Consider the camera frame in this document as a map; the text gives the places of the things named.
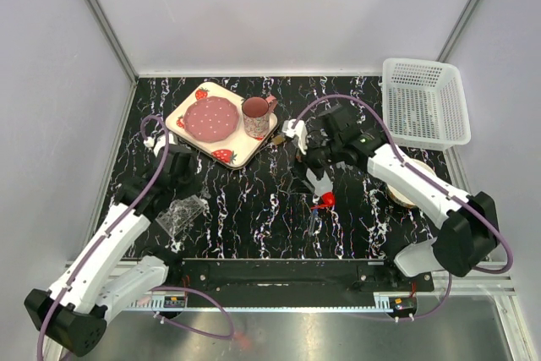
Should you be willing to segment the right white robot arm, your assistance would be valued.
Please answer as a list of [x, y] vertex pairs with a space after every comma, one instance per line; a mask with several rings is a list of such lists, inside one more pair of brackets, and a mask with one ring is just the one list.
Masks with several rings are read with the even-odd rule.
[[402, 290], [415, 276], [445, 270], [464, 277], [499, 244], [494, 200], [485, 192], [471, 195], [439, 179], [377, 134], [363, 132], [340, 106], [322, 113], [325, 141], [309, 145], [301, 120], [287, 120], [282, 132], [298, 143], [301, 179], [321, 200], [336, 203], [326, 169], [344, 163], [378, 178], [417, 206], [438, 228], [436, 237], [401, 249], [384, 269], [388, 287]]

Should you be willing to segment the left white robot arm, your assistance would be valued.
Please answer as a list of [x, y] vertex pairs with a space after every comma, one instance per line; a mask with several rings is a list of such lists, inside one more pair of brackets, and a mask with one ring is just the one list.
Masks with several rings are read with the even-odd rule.
[[155, 287], [176, 288], [183, 281], [182, 258], [158, 246], [147, 247], [140, 262], [110, 281], [132, 243], [166, 211], [174, 199], [196, 194], [194, 153], [170, 144], [156, 160], [123, 183], [98, 231], [75, 262], [46, 290], [34, 288], [24, 307], [41, 337], [73, 355], [92, 351], [107, 325]]

